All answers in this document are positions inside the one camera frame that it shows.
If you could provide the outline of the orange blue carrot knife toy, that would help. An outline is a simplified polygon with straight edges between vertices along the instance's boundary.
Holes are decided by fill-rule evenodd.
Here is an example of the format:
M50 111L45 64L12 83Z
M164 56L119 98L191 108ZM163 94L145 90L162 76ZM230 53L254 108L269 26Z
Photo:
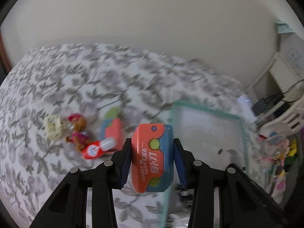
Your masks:
M142 123L131 138L131 176L136 192L164 192L174 178L173 127Z

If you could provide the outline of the black toy car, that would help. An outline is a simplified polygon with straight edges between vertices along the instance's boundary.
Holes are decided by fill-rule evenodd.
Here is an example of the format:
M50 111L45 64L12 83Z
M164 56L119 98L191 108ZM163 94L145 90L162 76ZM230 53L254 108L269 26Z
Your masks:
M185 189L182 185L177 185L175 188L176 194L179 196L180 202L185 206L191 206L193 202L193 190Z

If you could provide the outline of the red white glue bottle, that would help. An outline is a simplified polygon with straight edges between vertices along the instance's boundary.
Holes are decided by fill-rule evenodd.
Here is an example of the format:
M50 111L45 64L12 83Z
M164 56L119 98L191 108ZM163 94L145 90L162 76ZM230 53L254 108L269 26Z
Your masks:
M86 160L94 160L103 156L107 151L113 149L115 146L116 140L113 137L108 137L86 146L82 151L82 157Z

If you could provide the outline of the teal framed white tray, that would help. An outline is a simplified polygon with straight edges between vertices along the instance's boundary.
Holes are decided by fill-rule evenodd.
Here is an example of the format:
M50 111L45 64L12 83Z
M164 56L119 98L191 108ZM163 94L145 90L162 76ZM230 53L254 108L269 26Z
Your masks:
M237 115L178 101L171 109L174 136L194 158L211 168L225 170L234 163L248 172L244 121Z

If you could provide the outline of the brown puppy toy figure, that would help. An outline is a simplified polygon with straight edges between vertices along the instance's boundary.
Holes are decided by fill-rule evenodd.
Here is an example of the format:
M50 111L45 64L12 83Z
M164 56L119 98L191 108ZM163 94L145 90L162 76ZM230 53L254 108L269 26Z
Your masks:
M86 132L87 120L79 113L73 113L68 118L68 125L71 134L65 138L65 141L75 145L78 152L91 144L91 134Z

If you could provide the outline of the cream plastic toy chair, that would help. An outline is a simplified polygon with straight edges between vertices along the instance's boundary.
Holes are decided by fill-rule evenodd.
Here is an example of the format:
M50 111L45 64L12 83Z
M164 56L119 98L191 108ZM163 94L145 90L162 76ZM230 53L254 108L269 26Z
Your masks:
M47 139L56 141L62 136L61 118L58 115L48 115L44 118Z

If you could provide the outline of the long orange carrot knife toy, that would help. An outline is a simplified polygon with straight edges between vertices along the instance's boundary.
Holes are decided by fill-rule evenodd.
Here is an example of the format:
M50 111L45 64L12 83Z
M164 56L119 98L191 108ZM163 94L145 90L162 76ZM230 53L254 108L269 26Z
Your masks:
M123 132L122 123L120 120L120 108L112 107L105 114L103 122L101 124L101 140L113 137L116 141L116 146L112 148L112 151L118 151L123 146Z

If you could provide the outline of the white router box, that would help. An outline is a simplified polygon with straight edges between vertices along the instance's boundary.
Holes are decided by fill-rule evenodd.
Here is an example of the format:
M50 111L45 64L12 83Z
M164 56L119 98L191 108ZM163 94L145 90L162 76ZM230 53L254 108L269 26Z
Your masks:
M237 103L240 106L244 118L251 124L256 122L257 117L251 108L252 104L250 98L246 94L243 94L237 99Z

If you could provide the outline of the white shelf unit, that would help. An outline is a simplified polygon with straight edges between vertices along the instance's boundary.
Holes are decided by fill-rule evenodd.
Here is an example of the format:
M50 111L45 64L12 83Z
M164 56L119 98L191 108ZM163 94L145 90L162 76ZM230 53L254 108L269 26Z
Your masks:
M293 135L303 128L303 79L279 52L267 63L246 93L253 105L263 101L264 111L257 115L260 135Z

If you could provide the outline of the floral grey white blanket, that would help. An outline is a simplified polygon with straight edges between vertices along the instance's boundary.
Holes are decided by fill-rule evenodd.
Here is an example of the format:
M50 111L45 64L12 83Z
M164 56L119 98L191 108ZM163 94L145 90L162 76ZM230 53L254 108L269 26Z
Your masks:
M34 48L1 84L1 201L19 227L29 227L70 168L99 164L64 138L47 139L47 115L81 114L98 139L113 107L130 133L140 123L169 123L178 100L239 115L242 94L238 81L199 59L109 44Z

